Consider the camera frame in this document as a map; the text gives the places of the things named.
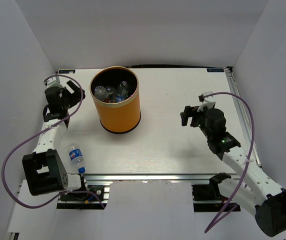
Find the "black label black cap bottle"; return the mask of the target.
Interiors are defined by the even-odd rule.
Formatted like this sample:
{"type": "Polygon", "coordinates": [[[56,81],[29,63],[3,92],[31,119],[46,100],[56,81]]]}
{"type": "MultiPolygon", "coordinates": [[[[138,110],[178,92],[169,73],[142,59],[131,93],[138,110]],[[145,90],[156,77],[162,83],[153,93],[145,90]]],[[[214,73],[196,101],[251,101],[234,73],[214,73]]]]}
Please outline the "black label black cap bottle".
{"type": "Polygon", "coordinates": [[[109,101],[108,91],[102,85],[99,85],[94,89],[94,97],[101,102],[108,102],[109,101]]]}

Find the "clear crushed plastic bottle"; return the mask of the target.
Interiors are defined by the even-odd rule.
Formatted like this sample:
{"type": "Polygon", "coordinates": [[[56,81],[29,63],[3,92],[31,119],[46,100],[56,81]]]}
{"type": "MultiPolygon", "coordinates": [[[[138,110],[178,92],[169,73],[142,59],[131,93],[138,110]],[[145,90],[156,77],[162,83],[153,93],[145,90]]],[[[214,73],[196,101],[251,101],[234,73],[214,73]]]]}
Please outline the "clear crushed plastic bottle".
{"type": "Polygon", "coordinates": [[[130,91],[130,85],[127,81],[122,81],[115,92],[116,97],[126,99],[130,91]]]}

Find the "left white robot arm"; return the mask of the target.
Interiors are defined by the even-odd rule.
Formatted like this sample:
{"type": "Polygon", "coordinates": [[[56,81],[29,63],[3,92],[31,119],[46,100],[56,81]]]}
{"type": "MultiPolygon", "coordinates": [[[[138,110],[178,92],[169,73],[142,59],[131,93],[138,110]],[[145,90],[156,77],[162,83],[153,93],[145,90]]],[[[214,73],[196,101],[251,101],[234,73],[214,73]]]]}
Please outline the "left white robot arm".
{"type": "Polygon", "coordinates": [[[43,110],[43,133],[33,152],[22,158],[28,188],[33,196],[71,191],[73,196],[82,200],[89,193],[89,187],[82,183],[80,174],[67,173],[58,153],[69,126],[69,109],[79,104],[85,94],[73,81],[69,80],[67,85],[72,92],[60,83],[58,76],[45,81],[47,105],[43,110]]]}

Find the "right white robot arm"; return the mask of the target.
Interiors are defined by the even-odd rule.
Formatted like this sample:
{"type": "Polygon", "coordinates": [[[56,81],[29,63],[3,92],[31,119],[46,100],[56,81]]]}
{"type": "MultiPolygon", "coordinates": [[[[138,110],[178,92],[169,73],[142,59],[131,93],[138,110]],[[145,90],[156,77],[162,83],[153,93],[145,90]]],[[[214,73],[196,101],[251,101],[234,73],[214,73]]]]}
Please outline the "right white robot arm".
{"type": "Polygon", "coordinates": [[[207,106],[186,106],[180,113],[181,124],[199,128],[211,152],[230,166],[248,187],[240,187],[232,198],[250,213],[269,237],[286,230],[286,189],[272,180],[254,162],[247,160],[241,144],[226,131],[224,113],[207,106]]]}

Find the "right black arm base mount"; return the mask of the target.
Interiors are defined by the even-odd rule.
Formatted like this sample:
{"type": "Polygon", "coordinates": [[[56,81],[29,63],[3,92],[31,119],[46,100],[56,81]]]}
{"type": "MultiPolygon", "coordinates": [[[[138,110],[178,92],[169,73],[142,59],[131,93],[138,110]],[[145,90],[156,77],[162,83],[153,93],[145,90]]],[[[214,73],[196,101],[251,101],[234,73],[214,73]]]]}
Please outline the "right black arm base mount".
{"type": "Polygon", "coordinates": [[[207,184],[193,184],[192,199],[195,213],[218,213],[227,197],[221,195],[219,184],[223,180],[230,179],[231,176],[225,172],[214,175],[207,184]]]}

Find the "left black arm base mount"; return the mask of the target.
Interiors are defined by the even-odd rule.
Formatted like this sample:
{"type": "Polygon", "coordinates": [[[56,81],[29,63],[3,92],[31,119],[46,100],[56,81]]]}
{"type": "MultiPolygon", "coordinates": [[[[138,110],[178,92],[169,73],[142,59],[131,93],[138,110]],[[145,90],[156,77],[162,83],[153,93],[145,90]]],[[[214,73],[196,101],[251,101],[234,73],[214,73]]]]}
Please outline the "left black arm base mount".
{"type": "Polygon", "coordinates": [[[111,183],[109,181],[87,179],[80,189],[60,196],[56,208],[59,210],[104,210],[95,196],[80,191],[88,190],[94,193],[105,207],[108,203],[111,183]]]}

